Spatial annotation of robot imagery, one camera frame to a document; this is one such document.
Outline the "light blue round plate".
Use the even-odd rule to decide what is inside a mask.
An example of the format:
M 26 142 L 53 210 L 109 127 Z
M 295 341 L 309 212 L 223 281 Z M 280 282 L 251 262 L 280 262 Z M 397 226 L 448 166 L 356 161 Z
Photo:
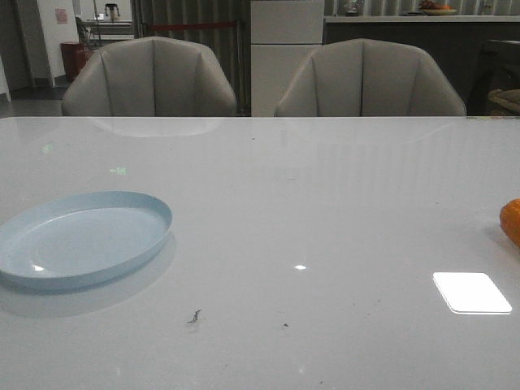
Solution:
M 1 275 L 41 290 L 100 284 L 158 254 L 172 222 L 170 207 L 144 193 L 103 191 L 53 200 L 1 226 Z

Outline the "orange toy corn cob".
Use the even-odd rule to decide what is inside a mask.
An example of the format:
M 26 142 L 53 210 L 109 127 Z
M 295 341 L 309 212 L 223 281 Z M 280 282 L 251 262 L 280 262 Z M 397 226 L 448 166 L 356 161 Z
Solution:
M 520 199 L 513 199 L 500 210 L 500 227 L 511 242 L 520 247 Z

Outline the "right beige upholstered chair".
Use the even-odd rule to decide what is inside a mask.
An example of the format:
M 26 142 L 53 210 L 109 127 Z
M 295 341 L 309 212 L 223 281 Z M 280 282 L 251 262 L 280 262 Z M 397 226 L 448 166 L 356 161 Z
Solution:
M 371 39 L 313 50 L 275 108 L 277 117 L 464 115 L 465 103 L 425 50 Z

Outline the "beige upholstered chair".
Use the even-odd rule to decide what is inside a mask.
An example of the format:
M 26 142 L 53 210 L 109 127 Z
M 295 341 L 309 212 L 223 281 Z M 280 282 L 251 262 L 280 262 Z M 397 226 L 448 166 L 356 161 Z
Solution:
M 213 50 L 166 37 L 103 46 L 62 100 L 64 116 L 228 117 L 236 109 Z
M 277 117 L 464 115 L 465 103 L 425 50 L 371 39 L 313 50 L 275 108 Z

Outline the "left beige upholstered chair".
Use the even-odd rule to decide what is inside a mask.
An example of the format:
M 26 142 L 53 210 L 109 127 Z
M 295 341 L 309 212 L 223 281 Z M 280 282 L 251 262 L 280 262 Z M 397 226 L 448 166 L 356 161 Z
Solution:
M 64 116 L 228 117 L 236 109 L 213 50 L 166 37 L 103 46 L 62 100 Z

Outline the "red barrier belt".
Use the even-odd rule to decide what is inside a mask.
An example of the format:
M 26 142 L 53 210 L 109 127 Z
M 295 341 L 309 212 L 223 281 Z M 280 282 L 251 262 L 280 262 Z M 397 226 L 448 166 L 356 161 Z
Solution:
M 150 31 L 188 31 L 204 29 L 235 28 L 239 24 L 238 20 L 226 22 L 196 23 L 196 24 L 154 24 L 149 25 Z

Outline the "background metal table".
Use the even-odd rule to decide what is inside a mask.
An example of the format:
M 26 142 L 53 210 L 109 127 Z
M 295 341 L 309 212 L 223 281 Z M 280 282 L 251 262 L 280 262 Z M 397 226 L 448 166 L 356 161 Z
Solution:
M 134 38 L 130 1 L 80 0 L 72 3 L 79 40 L 90 49 Z

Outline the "red trash bin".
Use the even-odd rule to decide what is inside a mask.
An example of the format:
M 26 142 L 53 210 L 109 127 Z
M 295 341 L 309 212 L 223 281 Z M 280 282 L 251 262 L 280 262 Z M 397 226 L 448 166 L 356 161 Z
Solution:
M 85 46 L 80 42 L 60 44 L 66 80 L 72 82 L 86 64 Z

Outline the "dark grey counter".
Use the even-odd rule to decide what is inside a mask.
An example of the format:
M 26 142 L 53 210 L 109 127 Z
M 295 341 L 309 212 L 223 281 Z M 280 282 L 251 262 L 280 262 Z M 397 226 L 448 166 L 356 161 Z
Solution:
M 490 40 L 519 41 L 518 16 L 327 16 L 323 42 L 393 41 L 427 51 L 467 103 L 479 51 Z

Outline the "fruit bowl on counter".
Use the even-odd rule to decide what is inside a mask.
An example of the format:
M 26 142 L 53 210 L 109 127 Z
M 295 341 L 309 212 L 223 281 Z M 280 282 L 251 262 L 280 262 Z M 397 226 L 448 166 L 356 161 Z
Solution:
M 441 4 L 439 2 L 423 0 L 419 3 L 419 10 L 425 15 L 441 16 L 454 15 L 457 9 L 452 8 L 449 4 Z

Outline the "beige seat cushion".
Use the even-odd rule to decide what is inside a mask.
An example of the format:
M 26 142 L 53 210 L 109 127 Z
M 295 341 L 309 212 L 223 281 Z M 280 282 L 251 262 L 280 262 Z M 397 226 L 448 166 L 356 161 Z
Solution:
M 519 96 L 519 89 L 492 90 L 487 96 L 490 115 L 519 116 Z

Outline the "dark wooden chair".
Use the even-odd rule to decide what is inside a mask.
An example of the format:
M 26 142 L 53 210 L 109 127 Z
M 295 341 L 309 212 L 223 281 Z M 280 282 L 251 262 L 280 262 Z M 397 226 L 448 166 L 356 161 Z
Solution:
M 494 89 L 519 89 L 519 41 L 490 40 L 483 44 L 466 103 L 467 114 L 493 116 L 488 94 Z

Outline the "pink wall notice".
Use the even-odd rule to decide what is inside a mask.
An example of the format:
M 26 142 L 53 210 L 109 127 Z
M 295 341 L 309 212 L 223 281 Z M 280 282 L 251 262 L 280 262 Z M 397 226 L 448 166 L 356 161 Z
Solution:
M 55 18 L 56 18 L 57 24 L 67 24 L 68 23 L 67 10 L 64 8 L 56 8 L 55 9 Z

